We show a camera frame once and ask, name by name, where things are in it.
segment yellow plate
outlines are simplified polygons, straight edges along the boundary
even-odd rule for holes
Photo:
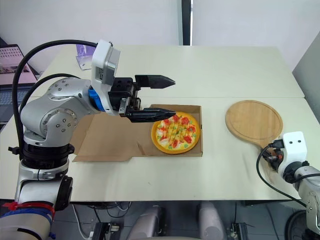
[[[196,121],[196,119],[193,116],[191,116],[188,113],[180,112],[180,111],[177,111],[176,115],[179,118],[181,116],[187,117],[189,119],[189,121],[191,121],[191,124],[195,126],[196,132],[195,132],[194,142],[192,142],[187,148],[179,149],[179,150],[169,150],[169,149],[163,147],[162,145],[159,144],[159,142],[157,140],[157,128],[158,128],[158,125],[160,125],[162,121],[156,121],[153,124],[152,129],[151,129],[151,139],[152,139],[153,144],[156,146],[156,148],[159,149],[160,151],[166,153],[166,154],[182,154],[182,153],[185,153],[185,152],[191,150],[198,143],[199,138],[200,138],[201,130],[200,130],[198,122]]]

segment laptop screen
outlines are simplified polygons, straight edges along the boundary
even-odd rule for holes
[[[23,57],[17,44],[0,47],[0,87],[12,85],[16,69]],[[33,84],[36,81],[36,76],[26,64],[19,78],[19,84]]]

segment pizza box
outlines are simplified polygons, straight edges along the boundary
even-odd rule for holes
[[[201,135],[190,151],[167,154],[158,150],[151,140],[153,122],[132,123],[126,117],[110,116],[104,112],[88,115],[76,127],[71,144],[75,148],[74,162],[122,162],[132,157],[163,156],[202,157],[201,106],[153,104],[151,108],[163,108],[192,115],[199,123]]]

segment cable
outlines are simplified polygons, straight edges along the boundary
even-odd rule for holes
[[[277,233],[277,230],[276,230],[276,226],[275,226],[275,223],[274,223],[274,219],[273,219],[273,217],[272,217],[272,215],[271,215],[271,212],[270,212],[270,209],[269,209],[269,207],[268,207],[267,204],[265,205],[265,207],[266,207],[266,210],[267,210],[268,213],[269,213],[269,216],[270,216],[270,219],[271,219],[271,223],[272,223],[272,227],[273,227],[274,233],[275,233],[275,235],[276,235],[276,239],[280,240],[280,239],[279,239],[279,236],[278,236],[278,233]]]
[[[269,184],[269,183],[262,177],[262,175],[261,175],[261,173],[260,173],[260,170],[259,170],[260,158],[261,158],[262,154],[264,154],[264,152],[265,152],[268,148],[271,148],[271,147],[272,147],[272,145],[270,145],[270,144],[267,145],[264,149],[262,149],[262,151],[260,152],[258,158],[256,159],[255,168],[256,168],[256,172],[258,173],[260,179],[261,179],[268,187],[272,188],[272,189],[275,190],[276,192],[278,192],[278,193],[286,196],[287,198],[292,199],[293,201],[296,201],[297,203],[299,203],[299,204],[301,204],[302,206],[306,207],[306,205],[305,205],[302,201],[300,201],[300,200],[294,198],[293,196],[290,196],[289,194],[286,194],[286,193],[284,193],[283,191],[275,188],[274,186],[272,186],[271,184]]]
[[[123,218],[123,217],[128,213],[130,207],[131,207],[131,204],[128,206],[127,210],[125,210],[125,213],[124,213],[123,215],[121,215],[121,216],[113,216],[113,215],[111,215],[110,212],[109,212],[109,210],[108,210],[108,208],[106,209],[106,212],[108,213],[108,215],[109,215],[111,218],[119,219],[119,218]]]
[[[96,218],[98,219],[99,223],[101,223],[101,220],[100,220],[100,217],[99,217],[99,215],[98,215],[98,213],[97,213],[96,208],[93,207],[93,210],[94,210],[95,216],[96,216]]]
[[[13,106],[13,115],[14,115],[14,121],[15,121],[15,127],[16,132],[18,136],[19,141],[19,150],[20,150],[20,157],[22,157],[22,150],[24,146],[24,129],[23,125],[21,123],[21,119],[19,116],[19,108],[18,108],[18,83],[20,75],[25,67],[25,65],[28,63],[28,61],[38,52],[40,52],[43,49],[50,48],[53,46],[58,45],[65,45],[65,44],[81,44],[86,45],[90,47],[97,47],[97,43],[89,42],[89,41],[83,41],[83,40],[73,40],[73,39],[67,39],[67,40],[57,40],[57,41],[50,41],[46,42],[44,44],[41,44],[31,51],[29,51],[21,60],[19,63],[17,69],[15,70],[15,74],[12,81],[12,106]]]
[[[32,85],[32,87],[29,89],[29,91],[25,94],[21,105],[20,105],[20,111],[19,114],[21,115],[22,109],[26,106],[27,101],[29,100],[30,96],[32,95],[32,93],[43,83],[45,83],[46,81],[50,80],[50,79],[54,79],[54,78],[60,78],[60,77],[66,77],[66,78],[79,78],[77,76],[71,75],[71,74],[67,74],[67,73],[56,73],[56,74],[52,74],[49,76],[46,76],[44,78],[42,78],[41,80],[37,81],[35,84]]]
[[[237,201],[235,201],[235,205],[234,205],[234,223],[236,223],[237,220]]]
[[[76,222],[78,223],[78,229],[79,229],[79,232],[80,232],[81,237],[82,237],[84,240],[89,240],[89,237],[86,237],[85,234],[84,234],[84,233],[82,232],[82,230],[81,230],[79,217],[78,217],[78,214],[77,214],[77,211],[76,211],[76,207],[75,207],[74,204],[72,204],[72,208],[73,208],[73,212],[74,212],[74,215],[75,215],[75,218],[76,218]]]
[[[123,209],[123,208],[122,208],[121,202],[120,202],[119,205],[117,205],[116,207],[117,207],[118,209],[120,209],[121,211],[125,212],[125,211],[127,211],[127,210],[130,208],[130,206],[131,206],[131,201],[129,202],[129,204],[128,204],[128,206],[126,207],[126,209]]]
[[[109,206],[109,205],[107,205],[106,207],[96,207],[96,206],[94,206],[94,205],[92,205],[92,206],[87,206],[88,208],[91,208],[91,209],[97,209],[97,210],[106,210],[106,209],[114,209],[114,208],[116,208],[117,206],[119,206],[121,204],[121,202],[119,202],[119,203],[117,203],[117,204],[114,204],[114,205],[111,205],[111,206]]]
[[[307,178],[312,178],[312,177],[319,177],[320,173],[313,173],[313,174],[308,174],[308,175],[304,175],[301,176],[299,178],[297,178],[296,180],[294,180],[294,183],[301,181],[302,179],[307,179]]]

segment black pole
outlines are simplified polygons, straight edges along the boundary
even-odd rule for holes
[[[190,46],[191,0],[181,0],[183,45]]]

